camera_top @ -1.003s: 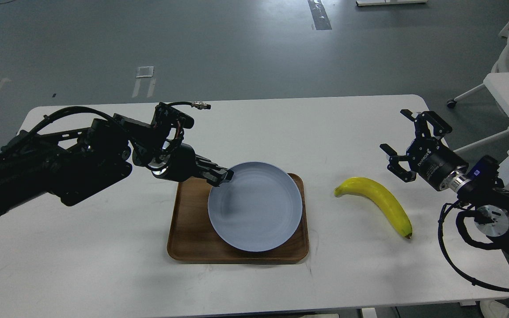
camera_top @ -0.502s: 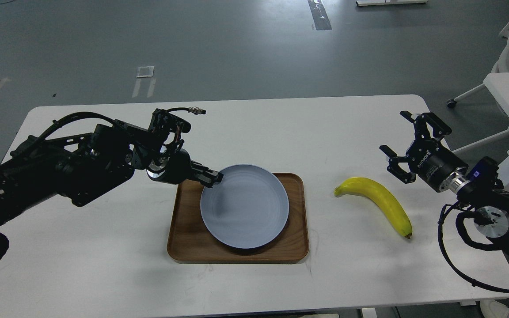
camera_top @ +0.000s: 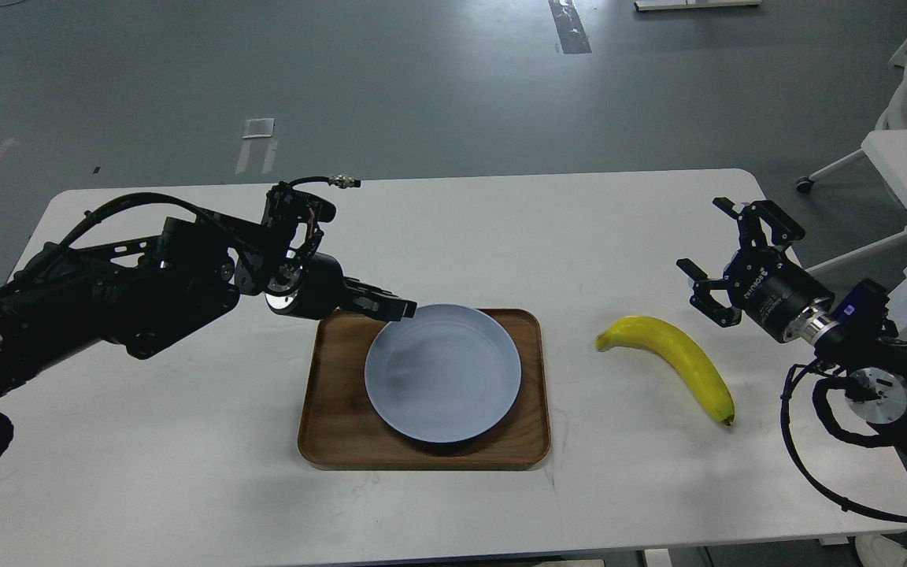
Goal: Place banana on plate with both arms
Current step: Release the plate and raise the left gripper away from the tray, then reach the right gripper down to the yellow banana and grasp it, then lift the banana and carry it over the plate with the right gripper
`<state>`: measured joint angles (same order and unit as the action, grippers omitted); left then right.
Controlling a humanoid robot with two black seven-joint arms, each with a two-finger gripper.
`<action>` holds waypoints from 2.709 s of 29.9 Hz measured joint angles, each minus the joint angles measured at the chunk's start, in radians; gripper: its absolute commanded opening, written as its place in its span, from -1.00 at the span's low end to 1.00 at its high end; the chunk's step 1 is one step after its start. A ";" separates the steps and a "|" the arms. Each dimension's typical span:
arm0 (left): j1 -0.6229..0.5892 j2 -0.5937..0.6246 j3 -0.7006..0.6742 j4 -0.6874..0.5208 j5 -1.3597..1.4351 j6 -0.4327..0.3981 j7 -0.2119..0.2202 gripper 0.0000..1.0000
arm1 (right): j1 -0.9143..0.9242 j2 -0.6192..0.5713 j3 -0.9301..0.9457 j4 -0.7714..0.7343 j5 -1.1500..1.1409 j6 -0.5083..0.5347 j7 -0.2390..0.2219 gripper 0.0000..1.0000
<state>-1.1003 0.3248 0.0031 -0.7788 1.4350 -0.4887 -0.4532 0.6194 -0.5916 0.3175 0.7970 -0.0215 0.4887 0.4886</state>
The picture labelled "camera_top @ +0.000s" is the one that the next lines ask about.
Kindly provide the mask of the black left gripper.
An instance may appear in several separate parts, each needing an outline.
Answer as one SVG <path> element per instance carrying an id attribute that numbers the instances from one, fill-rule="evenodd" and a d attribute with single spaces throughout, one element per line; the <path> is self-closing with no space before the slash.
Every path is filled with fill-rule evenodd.
<path id="1" fill-rule="evenodd" d="M 264 298 L 277 315 L 310 320 L 327 318 L 341 303 L 345 311 L 385 322 L 413 318 L 416 309 L 416 302 L 384 288 L 353 277 L 343 279 L 342 266 L 328 254 L 281 266 Z"/>

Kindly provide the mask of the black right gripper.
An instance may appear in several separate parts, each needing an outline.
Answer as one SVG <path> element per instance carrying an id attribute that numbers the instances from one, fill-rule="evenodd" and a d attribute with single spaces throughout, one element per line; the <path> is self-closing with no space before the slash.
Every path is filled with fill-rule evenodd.
<path id="1" fill-rule="evenodd" d="M 737 225 L 738 248 L 721 279 L 710 279 L 689 258 L 677 259 L 677 269 L 690 279 L 690 304 L 722 328 L 741 323 L 743 311 L 775 341 L 796 339 L 804 313 L 827 311 L 835 298 L 786 255 L 806 230 L 771 200 L 717 197 L 712 204 Z M 727 291 L 731 305 L 721 305 L 713 291 Z"/>

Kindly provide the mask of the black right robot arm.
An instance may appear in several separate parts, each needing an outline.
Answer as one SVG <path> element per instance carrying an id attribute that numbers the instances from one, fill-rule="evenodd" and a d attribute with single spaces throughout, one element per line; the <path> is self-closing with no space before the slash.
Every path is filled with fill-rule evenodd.
<path id="1" fill-rule="evenodd" d="M 710 279 L 690 259 L 690 304 L 727 328 L 748 316 L 779 343 L 814 350 L 800 376 L 818 376 L 811 401 L 829 435 L 857 447 L 892 447 L 907 457 L 907 342 L 890 319 L 888 293 L 864 279 L 842 301 L 788 256 L 804 229 L 770 200 L 713 205 L 734 220 L 739 246 Z"/>

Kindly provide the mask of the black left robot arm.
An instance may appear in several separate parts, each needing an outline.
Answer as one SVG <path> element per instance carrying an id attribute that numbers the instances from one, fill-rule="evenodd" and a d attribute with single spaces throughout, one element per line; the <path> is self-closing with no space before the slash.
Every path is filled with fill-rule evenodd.
<path id="1" fill-rule="evenodd" d="M 300 190 L 350 189 L 349 176 L 270 187 L 258 222 L 158 191 L 112 198 L 48 242 L 0 287 L 0 398 L 101 341 L 145 360 L 238 305 L 266 295 L 274 313 L 323 320 L 335 311 L 376 321 L 413 318 L 416 304 L 345 276 L 318 251 L 337 208 Z M 0 413 L 0 458 L 14 436 Z"/>

